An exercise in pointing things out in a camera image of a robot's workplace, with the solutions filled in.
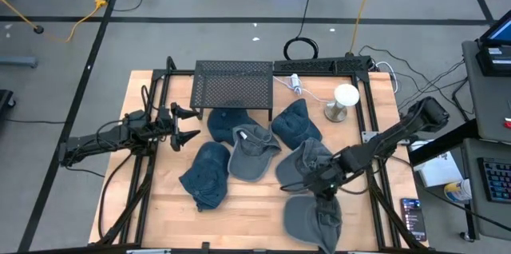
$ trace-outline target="label sticker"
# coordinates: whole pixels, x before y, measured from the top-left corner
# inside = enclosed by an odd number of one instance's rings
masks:
[[[488,48],[489,54],[502,54],[501,50],[498,48]]]
[[[498,60],[494,60],[493,63],[496,63],[496,64],[511,64],[511,61],[498,61]]]

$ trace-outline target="gray floor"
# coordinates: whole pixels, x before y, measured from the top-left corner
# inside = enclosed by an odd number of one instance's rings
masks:
[[[138,0],[118,0],[116,8],[133,6]],[[132,12],[115,12],[114,17],[269,17],[298,18],[306,0],[144,0]],[[308,17],[354,18],[362,0],[311,0]],[[511,6],[510,0],[486,0],[495,18]],[[11,0],[31,16],[84,16],[93,0]],[[12,13],[0,6],[0,15]],[[364,18],[484,19],[477,0],[367,0]],[[72,24],[41,22],[48,33],[65,37]],[[21,22],[0,22],[0,54],[34,55],[37,69],[0,66],[0,88],[12,89],[18,104],[10,114],[17,119],[65,119],[78,80],[96,37],[99,24],[82,24],[69,44],[44,39]],[[405,58],[428,78],[436,77],[461,60],[461,43],[481,35],[487,26],[384,26],[361,25],[355,50],[364,45],[385,48]],[[178,68],[192,69],[200,59],[279,60],[283,44],[293,38],[298,24],[252,23],[109,23],[99,49],[85,96],[81,102],[73,135],[95,131],[121,111],[129,73],[133,69],[163,68],[172,55]],[[353,25],[305,25],[303,36],[315,39],[321,57],[342,56],[348,49]],[[377,62],[389,62],[399,73],[418,75],[403,62],[365,50]],[[308,58],[311,51],[300,44],[290,48],[294,58]],[[464,67],[444,77],[446,85],[462,79]],[[410,79],[398,76],[398,103],[414,93]],[[452,88],[444,93],[450,96]],[[457,110],[431,93],[451,113],[445,131],[462,123]],[[460,93],[461,103],[472,109],[468,87]],[[5,123],[0,132],[0,252],[16,251],[37,198],[60,125]],[[107,156],[91,157],[80,167],[103,173]],[[50,194],[32,250],[85,245],[96,210],[102,179],[84,173],[61,170]],[[430,244],[444,251],[481,253],[508,252],[510,242],[482,237],[474,244],[458,238],[465,231],[465,214],[419,192],[424,204]]]

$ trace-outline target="keyboard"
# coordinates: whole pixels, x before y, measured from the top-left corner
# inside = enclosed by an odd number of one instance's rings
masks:
[[[511,160],[479,157],[477,162],[488,201],[511,203]]]

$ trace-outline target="gray baseball cap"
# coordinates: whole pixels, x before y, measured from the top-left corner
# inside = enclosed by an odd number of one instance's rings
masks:
[[[249,182],[263,178],[271,159],[280,152],[280,145],[270,130],[260,125],[240,125],[232,129],[234,149],[228,171]]]
[[[304,189],[304,185],[300,183],[303,177],[326,164],[331,156],[332,153],[323,143],[310,137],[277,165],[275,175],[282,186],[289,185],[286,187],[288,190]]]
[[[327,201],[312,195],[293,195],[284,206],[284,228],[298,241],[335,253],[341,236],[341,208],[337,198]]]

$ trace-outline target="wooden tabletop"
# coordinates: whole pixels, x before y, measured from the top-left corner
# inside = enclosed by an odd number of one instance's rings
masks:
[[[121,116],[124,113],[143,108],[140,89],[143,85],[149,87],[151,75],[152,71],[133,71],[131,73]],[[351,83],[347,77],[301,77],[301,79],[303,87],[321,99],[333,99],[333,89],[337,85]],[[175,101],[182,107],[188,108],[192,82],[193,77],[191,76],[172,76],[167,98],[168,104]],[[378,126],[383,131],[399,120],[388,73],[370,73],[370,85]],[[365,96],[361,96],[366,129],[370,130]],[[323,114],[324,102],[316,101],[308,93],[305,93],[303,97],[307,100],[309,116],[323,134],[323,143],[330,151],[335,153],[348,145],[360,143],[354,107],[348,109],[345,121],[332,123]],[[275,82],[274,117],[297,99],[299,97],[285,85]],[[209,109],[204,111],[202,121],[196,118],[180,121],[181,131],[201,130],[201,133],[191,139],[180,152],[172,151],[168,140],[159,144],[142,246],[145,248],[200,248],[202,242],[207,241],[211,243],[211,248],[221,249],[316,250],[317,247],[314,245],[293,240],[283,229],[283,206],[289,194],[279,190],[280,185],[275,178],[275,167],[291,150],[280,139],[282,152],[273,158],[269,170],[261,181],[250,183],[229,177],[228,195],[219,208],[197,212],[196,203],[184,190],[178,177],[192,165],[199,147],[207,141],[212,141],[207,127],[209,112]],[[248,112],[249,116],[263,127],[269,126],[267,110],[249,110]],[[112,153],[106,176],[128,154],[128,150]],[[408,160],[403,147],[398,147],[394,155]],[[134,161],[134,158],[130,159],[116,173],[110,183],[105,196],[104,232],[115,222],[126,206]],[[398,161],[388,160],[386,167],[394,208],[401,216],[399,200],[417,197],[414,178],[411,169]],[[360,176],[343,187],[349,190],[362,190],[366,187],[366,177]],[[339,191],[337,198],[343,212],[343,225],[337,249],[377,250],[369,194],[364,193],[356,196]],[[391,245],[388,219],[382,209],[380,212],[386,244]],[[132,215],[129,241],[134,240],[137,218],[138,211],[136,210]],[[89,240],[94,242],[98,238],[96,215]]]

